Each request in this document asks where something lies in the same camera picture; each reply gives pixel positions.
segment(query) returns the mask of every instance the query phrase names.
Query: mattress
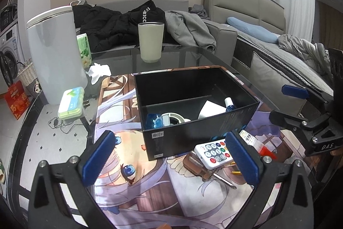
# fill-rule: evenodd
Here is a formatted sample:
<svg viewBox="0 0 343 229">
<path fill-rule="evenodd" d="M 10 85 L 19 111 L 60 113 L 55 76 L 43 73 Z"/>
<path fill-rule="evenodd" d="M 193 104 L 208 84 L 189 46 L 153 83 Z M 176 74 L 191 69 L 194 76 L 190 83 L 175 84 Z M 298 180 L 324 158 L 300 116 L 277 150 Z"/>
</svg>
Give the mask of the mattress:
<svg viewBox="0 0 343 229">
<path fill-rule="evenodd" d="M 270 64 L 302 86 L 313 86 L 333 96 L 332 88 L 296 56 L 281 50 L 277 44 L 266 43 L 237 30 L 237 44 L 234 57 L 250 67 L 252 52 L 258 51 Z"/>
</svg>

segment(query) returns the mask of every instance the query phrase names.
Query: beige cup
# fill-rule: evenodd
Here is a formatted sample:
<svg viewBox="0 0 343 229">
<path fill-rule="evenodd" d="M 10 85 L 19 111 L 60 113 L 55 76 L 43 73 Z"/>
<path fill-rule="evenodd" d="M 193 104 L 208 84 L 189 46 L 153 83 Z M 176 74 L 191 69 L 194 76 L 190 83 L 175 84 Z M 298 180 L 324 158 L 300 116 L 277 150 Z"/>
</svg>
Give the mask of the beige cup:
<svg viewBox="0 0 343 229">
<path fill-rule="evenodd" d="M 147 63 L 157 62 L 161 58 L 164 23 L 138 24 L 141 58 Z"/>
</svg>

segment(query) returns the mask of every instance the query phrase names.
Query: blue bottle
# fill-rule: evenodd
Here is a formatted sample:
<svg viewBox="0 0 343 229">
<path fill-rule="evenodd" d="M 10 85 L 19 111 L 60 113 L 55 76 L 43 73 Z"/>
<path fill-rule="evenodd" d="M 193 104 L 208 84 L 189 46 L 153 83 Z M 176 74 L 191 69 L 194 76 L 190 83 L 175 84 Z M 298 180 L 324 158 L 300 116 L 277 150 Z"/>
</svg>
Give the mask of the blue bottle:
<svg viewBox="0 0 343 229">
<path fill-rule="evenodd" d="M 163 118 L 160 114 L 148 114 L 145 122 L 145 129 L 156 129 L 163 127 Z"/>
<path fill-rule="evenodd" d="M 225 102 L 225 107 L 226 107 L 227 112 L 230 112 L 230 111 L 236 109 L 234 106 L 234 103 L 232 102 L 231 97 L 225 98 L 224 102 Z"/>
</svg>

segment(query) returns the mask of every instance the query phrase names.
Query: remote control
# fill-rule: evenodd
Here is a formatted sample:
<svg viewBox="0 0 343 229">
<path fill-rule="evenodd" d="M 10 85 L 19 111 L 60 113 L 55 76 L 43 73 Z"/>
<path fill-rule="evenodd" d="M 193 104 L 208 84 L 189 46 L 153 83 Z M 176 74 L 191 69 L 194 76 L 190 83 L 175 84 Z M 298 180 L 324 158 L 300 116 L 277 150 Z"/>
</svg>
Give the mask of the remote control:
<svg viewBox="0 0 343 229">
<path fill-rule="evenodd" d="M 196 145 L 194 151 L 209 170 L 213 170 L 233 161 L 233 158 L 225 145 L 225 140 L 217 140 Z"/>
</svg>

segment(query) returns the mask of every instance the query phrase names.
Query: screw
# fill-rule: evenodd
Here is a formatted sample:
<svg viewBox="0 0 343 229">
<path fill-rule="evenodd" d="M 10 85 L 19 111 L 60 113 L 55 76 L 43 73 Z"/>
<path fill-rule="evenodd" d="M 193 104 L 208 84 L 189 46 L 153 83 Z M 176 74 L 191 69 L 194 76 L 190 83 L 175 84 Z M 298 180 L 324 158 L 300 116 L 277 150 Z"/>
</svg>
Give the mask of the screw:
<svg viewBox="0 0 343 229">
<path fill-rule="evenodd" d="M 76 162 L 78 162 L 78 157 L 76 155 L 72 156 L 71 158 L 69 158 L 69 162 L 75 164 Z"/>
<path fill-rule="evenodd" d="M 296 164 L 298 167 L 301 167 L 302 162 L 301 162 L 301 160 L 296 159 L 296 160 L 295 160 L 295 164 Z"/>
<path fill-rule="evenodd" d="M 265 157 L 263 157 L 263 161 L 265 163 L 270 163 L 270 162 L 272 162 L 272 158 L 270 156 L 265 156 Z"/>
<path fill-rule="evenodd" d="M 39 167 L 45 167 L 46 166 L 46 164 L 47 164 L 47 162 L 46 162 L 46 160 L 42 160 L 41 162 L 39 162 Z"/>
</svg>

